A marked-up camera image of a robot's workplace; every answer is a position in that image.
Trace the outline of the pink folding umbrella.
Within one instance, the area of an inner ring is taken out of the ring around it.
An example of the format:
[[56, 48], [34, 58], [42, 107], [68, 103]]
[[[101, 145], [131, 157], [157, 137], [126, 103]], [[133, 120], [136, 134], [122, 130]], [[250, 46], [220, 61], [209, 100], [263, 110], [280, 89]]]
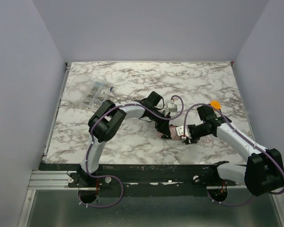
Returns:
[[211, 142], [211, 140], [209, 139], [208, 136], [205, 136], [203, 139], [199, 138], [199, 139], [197, 139], [195, 141], [192, 141], [191, 139], [185, 140], [181, 136], [178, 135], [177, 130], [176, 130], [177, 127], [178, 126], [170, 125], [169, 126], [170, 136], [165, 135], [165, 134], [163, 134], [161, 132], [157, 132], [157, 137], [161, 138], [161, 139], [164, 139], [164, 140], [181, 140], [182, 143], [185, 143], [186, 145], [188, 145], [188, 144], [196, 144], [196, 143], [198, 143], [200, 141], [203, 141], [205, 143], [210, 143]]

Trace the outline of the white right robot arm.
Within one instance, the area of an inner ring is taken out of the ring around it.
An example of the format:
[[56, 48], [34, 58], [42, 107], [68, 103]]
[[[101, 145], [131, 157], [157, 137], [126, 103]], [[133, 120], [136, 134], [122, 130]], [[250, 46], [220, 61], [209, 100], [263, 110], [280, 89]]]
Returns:
[[226, 142], [246, 162], [245, 166], [229, 162], [218, 164], [216, 171], [219, 178], [245, 185], [254, 196], [284, 193], [284, 165], [280, 151], [268, 149], [242, 133], [221, 112], [219, 104], [195, 106], [202, 124], [184, 123], [176, 129], [177, 135], [186, 144], [192, 144], [211, 134]]

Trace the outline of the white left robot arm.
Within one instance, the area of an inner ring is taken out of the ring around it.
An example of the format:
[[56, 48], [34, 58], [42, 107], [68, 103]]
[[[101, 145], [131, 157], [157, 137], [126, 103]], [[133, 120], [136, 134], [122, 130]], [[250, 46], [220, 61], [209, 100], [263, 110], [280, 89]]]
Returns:
[[78, 182], [84, 186], [92, 183], [90, 174], [98, 169], [99, 159], [106, 142], [116, 135], [124, 120], [147, 117], [155, 122], [155, 129], [161, 138], [171, 139], [170, 114], [163, 114], [157, 108], [161, 100], [163, 97], [154, 91], [142, 100], [120, 106], [106, 100], [88, 122], [91, 143], [82, 163], [77, 168]]

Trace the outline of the small white orange object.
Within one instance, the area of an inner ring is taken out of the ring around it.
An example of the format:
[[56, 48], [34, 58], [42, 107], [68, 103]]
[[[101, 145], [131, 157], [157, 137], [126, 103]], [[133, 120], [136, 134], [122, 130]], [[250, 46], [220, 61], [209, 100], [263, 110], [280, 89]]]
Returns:
[[218, 101], [213, 100], [210, 102], [210, 105], [219, 111], [221, 110], [221, 104]]

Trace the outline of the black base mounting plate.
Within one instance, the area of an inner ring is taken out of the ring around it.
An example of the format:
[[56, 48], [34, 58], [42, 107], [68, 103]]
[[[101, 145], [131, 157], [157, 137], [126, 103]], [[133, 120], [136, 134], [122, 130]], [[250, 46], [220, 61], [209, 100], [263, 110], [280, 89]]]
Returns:
[[68, 189], [84, 199], [119, 197], [207, 196], [207, 188], [234, 186], [221, 179], [217, 165], [134, 165], [100, 164], [92, 176], [78, 164], [41, 163], [41, 171], [66, 171]]

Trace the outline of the clear plastic organizer box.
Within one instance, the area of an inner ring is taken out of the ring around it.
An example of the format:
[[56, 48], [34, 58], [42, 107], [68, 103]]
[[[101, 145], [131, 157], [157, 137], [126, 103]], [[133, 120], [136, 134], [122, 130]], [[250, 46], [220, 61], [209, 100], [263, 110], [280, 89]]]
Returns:
[[112, 90], [112, 83], [100, 79], [92, 80], [84, 91], [80, 102], [85, 106], [97, 109], [109, 98]]

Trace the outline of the aluminium frame rail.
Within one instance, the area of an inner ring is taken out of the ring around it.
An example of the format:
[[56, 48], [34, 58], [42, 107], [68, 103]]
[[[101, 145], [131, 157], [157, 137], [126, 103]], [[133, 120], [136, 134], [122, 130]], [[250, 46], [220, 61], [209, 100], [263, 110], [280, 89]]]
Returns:
[[88, 146], [87, 121], [93, 111], [77, 98], [91, 79], [111, 82], [113, 101], [124, 103], [156, 91], [179, 95], [186, 107], [218, 100], [244, 132], [249, 132], [243, 102], [228, 62], [74, 62], [65, 81], [61, 104], [44, 161], [29, 182], [28, 227], [278, 227], [271, 196], [242, 207], [216, 205], [206, 197], [126, 197], [106, 209], [79, 204], [77, 189], [68, 187], [73, 165]]

